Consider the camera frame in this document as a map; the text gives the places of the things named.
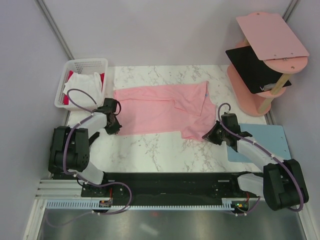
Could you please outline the pink t shirt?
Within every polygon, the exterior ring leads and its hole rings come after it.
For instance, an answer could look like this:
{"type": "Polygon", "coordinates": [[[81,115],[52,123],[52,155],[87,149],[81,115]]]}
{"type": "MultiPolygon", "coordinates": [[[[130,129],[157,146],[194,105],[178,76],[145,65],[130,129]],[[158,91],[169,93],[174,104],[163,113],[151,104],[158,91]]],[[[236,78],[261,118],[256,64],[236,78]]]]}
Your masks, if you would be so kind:
{"type": "Polygon", "coordinates": [[[118,89],[114,98],[122,136],[179,131],[183,139],[201,141],[216,121],[208,81],[118,89]]]}

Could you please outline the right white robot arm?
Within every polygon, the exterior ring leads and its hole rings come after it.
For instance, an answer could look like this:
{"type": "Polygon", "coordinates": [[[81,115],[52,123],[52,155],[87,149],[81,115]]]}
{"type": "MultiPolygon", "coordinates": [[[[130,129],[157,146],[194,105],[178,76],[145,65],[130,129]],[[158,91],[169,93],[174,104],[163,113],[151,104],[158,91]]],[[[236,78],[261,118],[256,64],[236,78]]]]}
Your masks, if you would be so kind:
{"type": "Polygon", "coordinates": [[[247,131],[242,131],[234,113],[225,113],[213,128],[202,137],[215,145],[226,143],[255,164],[262,175],[243,173],[229,184],[235,197],[245,192],[263,197],[273,211],[290,209],[300,212],[309,200],[306,183],[299,162],[281,159],[262,147],[247,131]]]}

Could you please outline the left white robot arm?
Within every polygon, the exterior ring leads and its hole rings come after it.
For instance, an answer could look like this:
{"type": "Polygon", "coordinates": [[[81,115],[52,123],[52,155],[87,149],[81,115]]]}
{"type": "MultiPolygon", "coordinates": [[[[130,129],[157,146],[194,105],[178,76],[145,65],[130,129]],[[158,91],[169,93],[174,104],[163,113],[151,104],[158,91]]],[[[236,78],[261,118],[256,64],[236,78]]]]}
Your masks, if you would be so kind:
{"type": "Polygon", "coordinates": [[[108,135],[116,135],[122,125],[117,116],[122,110],[120,102],[105,98],[103,105],[90,110],[89,115],[71,126],[54,129],[48,171],[52,174],[72,175],[92,185],[92,191],[99,197],[106,196],[110,185],[104,181],[104,172],[90,160],[90,147],[104,129],[108,135]]]}

